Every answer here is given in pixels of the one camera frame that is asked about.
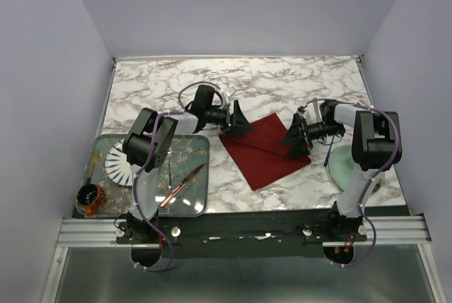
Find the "blue handled fork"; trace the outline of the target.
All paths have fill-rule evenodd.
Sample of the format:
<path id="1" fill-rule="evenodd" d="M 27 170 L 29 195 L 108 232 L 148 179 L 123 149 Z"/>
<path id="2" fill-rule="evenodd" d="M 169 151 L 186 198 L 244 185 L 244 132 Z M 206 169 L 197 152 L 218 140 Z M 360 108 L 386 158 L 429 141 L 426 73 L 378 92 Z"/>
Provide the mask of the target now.
<path id="1" fill-rule="evenodd" d="M 332 138 L 331 138 L 331 142 L 329 143 L 329 148 L 328 148 L 328 152 L 326 153 L 326 157 L 325 157 L 325 160 L 324 160 L 324 162 L 323 162 L 323 166 L 324 167 L 327 167 L 328 166 L 328 161 L 329 161 L 329 158 L 330 158 L 330 156 L 331 156 L 331 151 L 332 151 L 332 147 L 333 147 L 333 144 L 335 143 L 335 137 L 333 136 Z"/>

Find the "dark red cloth napkin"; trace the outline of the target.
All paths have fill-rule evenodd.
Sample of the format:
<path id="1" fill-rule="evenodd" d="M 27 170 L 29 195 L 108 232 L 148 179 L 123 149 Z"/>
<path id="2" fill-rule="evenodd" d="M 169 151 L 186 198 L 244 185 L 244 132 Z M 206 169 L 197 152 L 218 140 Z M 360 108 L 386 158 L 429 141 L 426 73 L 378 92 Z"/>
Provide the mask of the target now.
<path id="1" fill-rule="evenodd" d="M 244 137 L 220 135 L 220 141 L 251 190 L 268 186 L 311 163 L 307 156 L 287 156 L 290 147 L 280 145 L 287 129 L 277 114 L 269 114 L 253 122 L 252 126 L 254 130 Z"/>

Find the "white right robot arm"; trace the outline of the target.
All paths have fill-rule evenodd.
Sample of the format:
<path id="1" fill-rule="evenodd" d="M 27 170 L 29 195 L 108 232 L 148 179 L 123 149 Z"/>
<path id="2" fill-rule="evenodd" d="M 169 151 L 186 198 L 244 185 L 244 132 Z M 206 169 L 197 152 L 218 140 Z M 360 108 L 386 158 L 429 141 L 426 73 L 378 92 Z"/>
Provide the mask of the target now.
<path id="1" fill-rule="evenodd" d="M 309 124 L 300 107 L 280 145 L 289 145 L 289 158 L 306 157 L 314 141 L 328 136 L 344 136 L 353 129 L 351 156 L 354 162 L 347 187 L 329 210 L 321 228 L 335 241 L 358 233 L 364 207 L 379 175 L 400 162 L 403 154 L 397 112 L 385 112 L 360 103 L 324 99 L 319 106 L 321 120 Z"/>

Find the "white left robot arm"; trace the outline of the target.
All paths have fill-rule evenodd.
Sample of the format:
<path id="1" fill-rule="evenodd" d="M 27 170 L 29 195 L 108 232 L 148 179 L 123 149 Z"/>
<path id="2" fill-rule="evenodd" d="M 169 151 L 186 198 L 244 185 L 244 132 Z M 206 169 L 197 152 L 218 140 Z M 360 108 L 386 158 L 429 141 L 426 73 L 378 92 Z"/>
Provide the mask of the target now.
<path id="1" fill-rule="evenodd" d="M 219 126 L 221 133 L 231 137 L 244 137 L 254 130 L 237 100 L 230 104 L 227 94 L 221 93 L 213 83 L 196 82 L 193 85 L 197 87 L 194 99 L 182 105 L 180 112 L 143 108 L 123 142 L 126 161 L 136 168 L 127 227 L 142 243 L 151 242 L 155 236 L 167 240 L 157 227 L 155 195 L 158 170 L 167 158 L 174 136 L 198 133 L 208 124 Z"/>

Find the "light green plate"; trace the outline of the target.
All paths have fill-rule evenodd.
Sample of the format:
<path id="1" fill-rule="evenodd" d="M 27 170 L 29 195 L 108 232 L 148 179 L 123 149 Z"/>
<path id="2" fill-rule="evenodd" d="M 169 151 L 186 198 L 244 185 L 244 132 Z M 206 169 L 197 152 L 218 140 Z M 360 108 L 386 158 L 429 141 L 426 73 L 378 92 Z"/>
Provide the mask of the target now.
<path id="1" fill-rule="evenodd" d="M 328 160 L 331 179 L 341 191 L 346 190 L 354 168 L 351 145 L 341 145 L 333 150 Z"/>

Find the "teal floral serving tray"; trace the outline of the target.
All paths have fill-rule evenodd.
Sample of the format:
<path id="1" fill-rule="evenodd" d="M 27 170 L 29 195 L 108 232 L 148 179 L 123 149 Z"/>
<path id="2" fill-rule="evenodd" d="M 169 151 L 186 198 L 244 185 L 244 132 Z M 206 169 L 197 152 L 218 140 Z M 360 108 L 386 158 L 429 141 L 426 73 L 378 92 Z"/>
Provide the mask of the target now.
<path id="1" fill-rule="evenodd" d="M 92 218 L 115 218 L 129 211 L 136 168 L 122 153 L 125 137 L 110 133 L 94 140 L 81 186 L 99 185 L 105 199 Z M 168 156 L 158 171 L 155 200 L 161 203 L 178 186 L 181 189 L 166 206 L 158 208 L 160 216 L 196 217 L 206 211 L 209 158 L 210 142 L 205 136 L 178 135 L 172 139 Z"/>

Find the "silver spoon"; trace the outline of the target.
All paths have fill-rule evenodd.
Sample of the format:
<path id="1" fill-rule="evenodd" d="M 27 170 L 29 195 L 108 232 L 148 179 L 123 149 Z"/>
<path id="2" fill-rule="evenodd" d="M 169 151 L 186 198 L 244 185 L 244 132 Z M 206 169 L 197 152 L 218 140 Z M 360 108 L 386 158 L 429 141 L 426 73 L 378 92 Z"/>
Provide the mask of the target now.
<path id="1" fill-rule="evenodd" d="M 168 161 L 168 189 L 172 188 L 172 168 L 171 168 L 171 162 Z"/>

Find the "rose gold knife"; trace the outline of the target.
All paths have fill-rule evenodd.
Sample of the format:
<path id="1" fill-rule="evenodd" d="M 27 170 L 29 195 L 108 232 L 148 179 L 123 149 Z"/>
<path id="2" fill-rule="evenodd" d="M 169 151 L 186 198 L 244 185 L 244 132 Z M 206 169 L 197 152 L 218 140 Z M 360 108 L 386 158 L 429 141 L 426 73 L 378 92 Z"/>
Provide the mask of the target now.
<path id="1" fill-rule="evenodd" d="M 173 189 L 166 197 L 165 199 L 160 203 L 160 207 L 164 208 L 166 207 L 170 201 L 206 166 L 206 163 L 203 163 L 199 165 L 198 167 L 195 167 L 192 169 L 186 176 L 183 178 L 179 185 Z"/>

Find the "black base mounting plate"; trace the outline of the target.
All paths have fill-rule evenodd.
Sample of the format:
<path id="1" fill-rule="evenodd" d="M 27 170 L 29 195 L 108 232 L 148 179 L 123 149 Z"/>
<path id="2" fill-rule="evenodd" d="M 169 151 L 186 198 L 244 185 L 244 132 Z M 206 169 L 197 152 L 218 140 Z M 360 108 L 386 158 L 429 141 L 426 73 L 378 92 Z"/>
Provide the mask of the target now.
<path id="1" fill-rule="evenodd" d="M 176 259 L 322 257 L 325 244 L 366 241 L 360 218 L 331 209 L 204 213 L 197 217 L 155 215 L 149 223 L 127 215 L 119 244 Z"/>

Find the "blue striped white plate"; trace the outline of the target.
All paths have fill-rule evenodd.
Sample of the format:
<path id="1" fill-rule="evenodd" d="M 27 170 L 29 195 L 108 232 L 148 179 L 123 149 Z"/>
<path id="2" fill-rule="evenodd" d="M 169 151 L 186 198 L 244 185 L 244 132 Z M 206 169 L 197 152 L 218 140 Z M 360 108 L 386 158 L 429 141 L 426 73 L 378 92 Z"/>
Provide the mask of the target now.
<path id="1" fill-rule="evenodd" d="M 117 141 L 105 156 L 104 168 L 110 181 L 119 186 L 131 187 L 133 184 L 133 173 L 127 162 L 126 154 L 123 152 L 124 139 Z"/>

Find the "gold fork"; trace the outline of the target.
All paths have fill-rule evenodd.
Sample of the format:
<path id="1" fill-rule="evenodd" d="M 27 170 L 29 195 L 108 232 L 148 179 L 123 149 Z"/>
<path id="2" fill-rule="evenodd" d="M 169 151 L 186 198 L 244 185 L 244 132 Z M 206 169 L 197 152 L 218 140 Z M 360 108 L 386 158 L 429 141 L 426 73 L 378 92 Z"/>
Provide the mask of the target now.
<path id="1" fill-rule="evenodd" d="M 98 164 L 99 161 L 100 161 L 100 153 L 97 152 L 97 151 L 95 151 L 95 152 L 92 154 L 92 162 L 91 162 L 91 166 L 90 166 L 90 171 L 89 171 L 89 174 L 88 174 L 88 178 L 87 178 L 86 181 L 85 181 L 86 184 L 91 183 L 91 179 L 92 179 L 92 176 L 93 176 L 94 169 L 95 169 L 95 167 L 97 166 L 97 164 Z"/>

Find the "black and orange cup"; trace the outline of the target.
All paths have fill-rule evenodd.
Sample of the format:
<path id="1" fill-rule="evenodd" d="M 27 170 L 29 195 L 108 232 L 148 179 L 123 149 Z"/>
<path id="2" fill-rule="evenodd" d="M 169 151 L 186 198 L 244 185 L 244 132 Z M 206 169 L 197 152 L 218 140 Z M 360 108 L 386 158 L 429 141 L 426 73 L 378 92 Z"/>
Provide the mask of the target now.
<path id="1" fill-rule="evenodd" d="M 105 191 L 96 184 L 86 184 L 77 194 L 77 202 L 84 208 L 85 215 L 90 217 L 96 214 L 97 209 L 105 201 Z"/>

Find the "aluminium frame rail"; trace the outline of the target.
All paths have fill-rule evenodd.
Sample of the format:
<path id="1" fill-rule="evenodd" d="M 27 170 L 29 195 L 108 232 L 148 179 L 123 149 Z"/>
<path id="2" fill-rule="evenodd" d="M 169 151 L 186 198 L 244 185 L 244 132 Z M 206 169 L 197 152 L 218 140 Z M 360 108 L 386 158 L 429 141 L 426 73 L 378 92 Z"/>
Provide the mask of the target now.
<path id="1" fill-rule="evenodd" d="M 289 239 L 323 246 L 362 246 L 428 244 L 432 238 L 421 216 L 372 217 L 358 233 L 344 239 L 331 239 L 318 223 L 301 218 L 264 217 L 262 213 L 243 215 L 202 215 L 197 218 L 163 218 L 160 229 L 172 244 L 193 242 L 275 242 Z M 125 220 L 65 219 L 57 237 L 59 247 L 158 247 L 158 236 L 142 237 L 126 228 Z"/>

